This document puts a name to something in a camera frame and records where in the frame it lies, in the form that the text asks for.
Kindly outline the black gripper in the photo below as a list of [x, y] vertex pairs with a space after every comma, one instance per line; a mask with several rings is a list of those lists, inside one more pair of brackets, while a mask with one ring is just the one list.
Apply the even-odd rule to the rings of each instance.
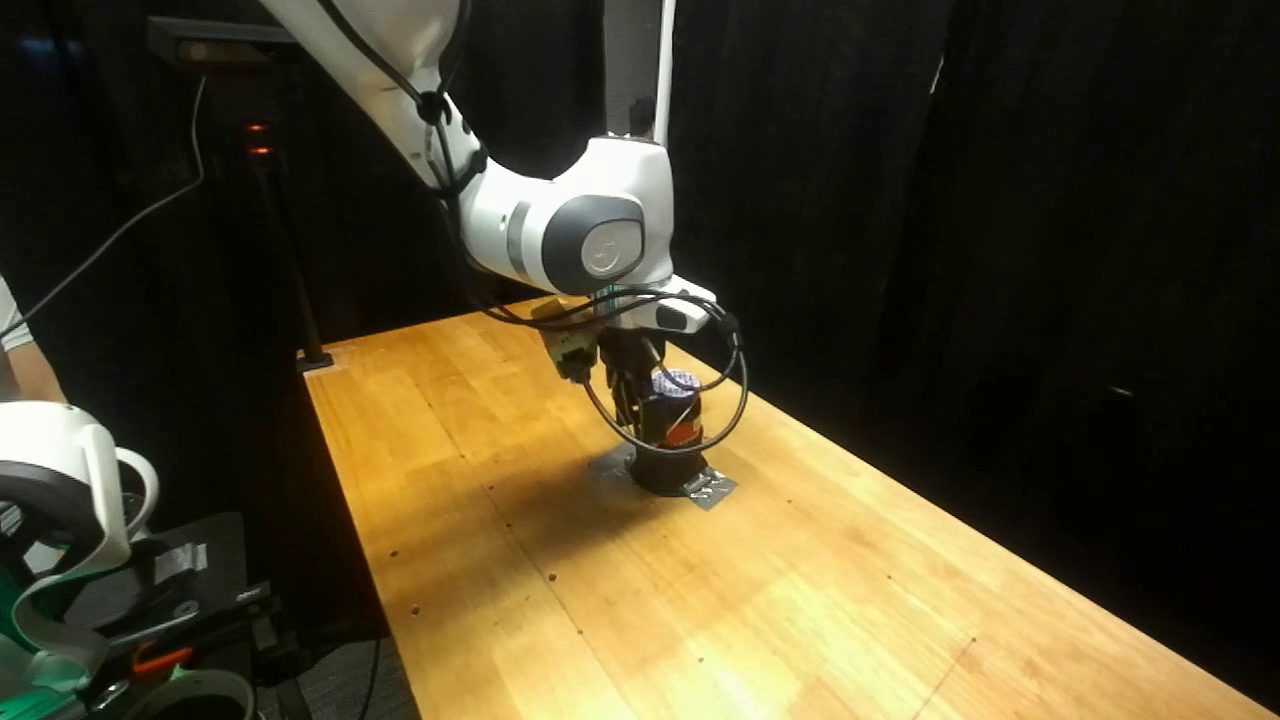
[[657, 343], [649, 330], [607, 324], [542, 324], [540, 341], [555, 371], [582, 384], [593, 366], [602, 366], [614, 418], [637, 429], [651, 397]]

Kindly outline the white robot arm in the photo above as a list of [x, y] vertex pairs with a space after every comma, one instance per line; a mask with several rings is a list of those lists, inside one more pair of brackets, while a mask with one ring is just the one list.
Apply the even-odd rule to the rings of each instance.
[[612, 422], [664, 431], [664, 390], [689, 418], [698, 384], [664, 364], [666, 335], [723, 314], [670, 263], [674, 187], [658, 135], [587, 135], [555, 175], [495, 160], [457, 105], [443, 64], [460, 0], [262, 0], [268, 16], [384, 133], [411, 175], [443, 195], [464, 256], [555, 303], [525, 314], [576, 384], [602, 364]]

